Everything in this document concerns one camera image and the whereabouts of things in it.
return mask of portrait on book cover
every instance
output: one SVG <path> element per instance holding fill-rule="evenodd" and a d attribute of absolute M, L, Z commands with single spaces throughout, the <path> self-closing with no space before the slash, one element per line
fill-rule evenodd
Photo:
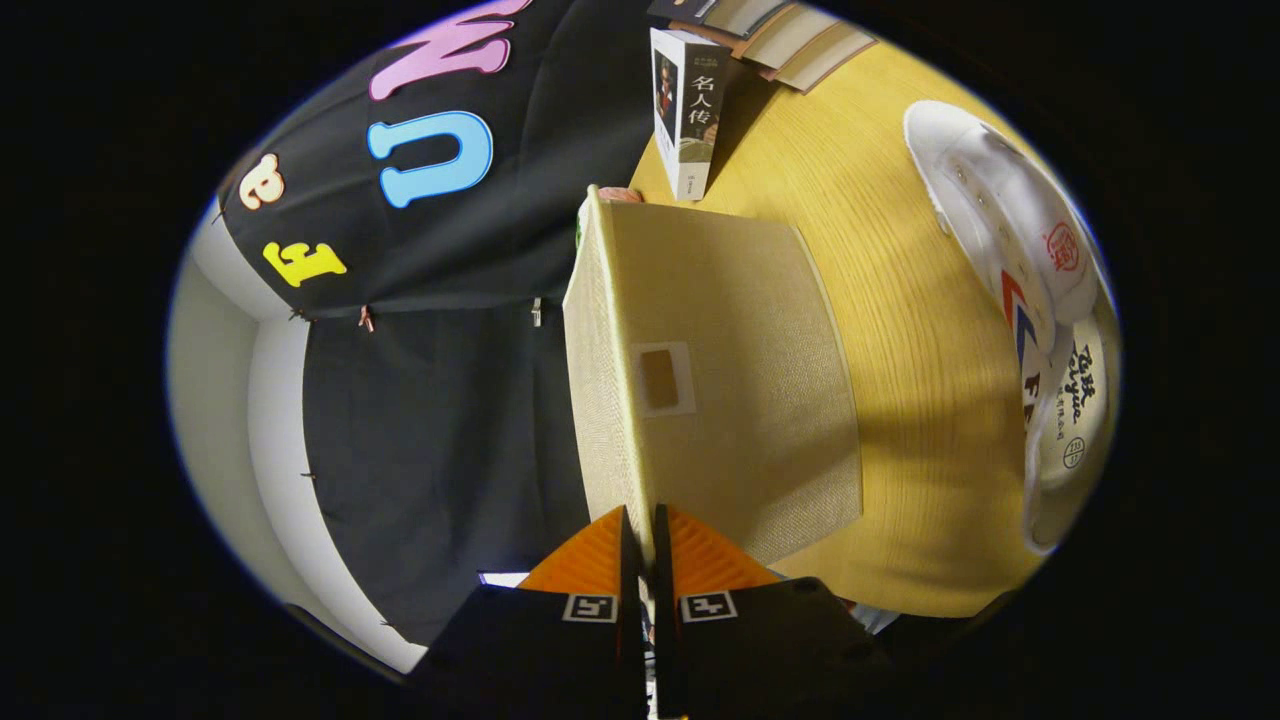
<path fill-rule="evenodd" d="M 680 69 L 666 55 L 653 51 L 653 108 L 667 128 L 667 142 L 676 141 L 676 88 L 680 87 Z"/>

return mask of stack of books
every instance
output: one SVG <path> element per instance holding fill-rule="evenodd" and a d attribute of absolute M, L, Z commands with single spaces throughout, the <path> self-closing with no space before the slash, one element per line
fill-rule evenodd
<path fill-rule="evenodd" d="M 835 15 L 786 0 L 654 0 L 649 14 L 728 47 L 767 79 L 803 94 L 876 44 Z"/>

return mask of white wall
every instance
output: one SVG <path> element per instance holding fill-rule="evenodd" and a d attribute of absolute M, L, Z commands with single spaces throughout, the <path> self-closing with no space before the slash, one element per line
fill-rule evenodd
<path fill-rule="evenodd" d="M 248 436 L 259 491 L 284 552 L 315 594 L 358 638 L 352 642 L 408 673 L 426 648 L 381 624 L 383 616 L 333 544 L 311 479 L 301 475 L 311 471 L 302 427 L 302 366 L 310 327 L 285 316 L 257 329 L 248 373 Z"/>
<path fill-rule="evenodd" d="M 169 328 L 169 404 L 196 496 L 223 539 L 283 602 L 305 607 L 355 639 L 294 569 L 259 495 L 248 448 L 248 378 L 257 322 L 241 311 L 188 256 Z"/>
<path fill-rule="evenodd" d="M 211 204 L 183 263 L 170 318 L 178 445 L 210 519 L 282 602 L 408 673 L 426 652 L 383 625 L 320 515 L 302 429 L 310 325 L 248 265 Z"/>
<path fill-rule="evenodd" d="M 191 256 L 214 287 L 257 320 L 289 315 L 289 306 L 268 286 L 236 247 L 214 199 L 196 225 Z"/>

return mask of black fabric backdrop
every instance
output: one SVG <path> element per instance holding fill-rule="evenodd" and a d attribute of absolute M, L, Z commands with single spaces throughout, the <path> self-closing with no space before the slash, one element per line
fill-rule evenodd
<path fill-rule="evenodd" d="M 477 571 L 530 570 L 588 523 L 556 301 L 586 186 L 626 184 L 653 132 L 645 5 L 539 0 L 493 15 L 513 23 L 486 40 L 511 44 L 500 70 L 428 77 L 372 101 L 370 78 L 419 45 L 380 50 L 291 113 L 220 187 L 237 247 L 314 320 L 302 402 L 316 496 L 356 582 L 411 642 L 430 644 Z M 488 173 L 392 206 L 383 167 L 445 163 L 457 142 L 426 138 L 376 160 L 369 126 L 448 110 L 489 126 Z M 265 152 L 279 158 L 284 193 L 250 210 L 239 179 Z M 348 272 L 293 288 L 262 258 L 269 242 L 328 243 Z M 355 322 L 366 304 L 372 334 Z"/>
<path fill-rule="evenodd" d="M 558 311 L 311 325 L 307 456 L 334 544 L 385 620 L 430 644 L 476 571 L 524 571 L 588 523 Z"/>
<path fill-rule="evenodd" d="M 500 70 L 426 77 L 381 101 L 370 97 L 370 78 L 419 45 L 374 53 L 291 113 L 228 174 L 219 201 L 236 245 L 307 316 L 358 315 L 366 304 L 381 313 L 492 307 L 562 293 L 586 186 L 626 184 L 653 132 L 644 10 L 643 0 L 539 0 L 492 15 L 513 27 L 474 46 L 509 42 Z M 458 142 L 429 137 L 378 160 L 369 127 L 451 110 L 489 126 L 488 173 L 474 187 L 392 206 L 379 184 L 383 168 L 448 163 Z M 268 152 L 279 158 L 284 193 L 246 209 L 239 181 Z M 348 272 L 291 287 L 262 258 L 270 242 L 328 243 Z"/>

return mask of book cover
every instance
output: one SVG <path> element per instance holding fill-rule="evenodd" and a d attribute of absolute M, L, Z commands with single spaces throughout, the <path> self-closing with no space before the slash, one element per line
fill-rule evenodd
<path fill-rule="evenodd" d="M 787 0 L 653 0 L 648 13 L 748 38 L 788 4 Z"/>
<path fill-rule="evenodd" d="M 654 142 L 676 200 L 707 190 L 730 49 L 684 31 L 650 28 Z"/>

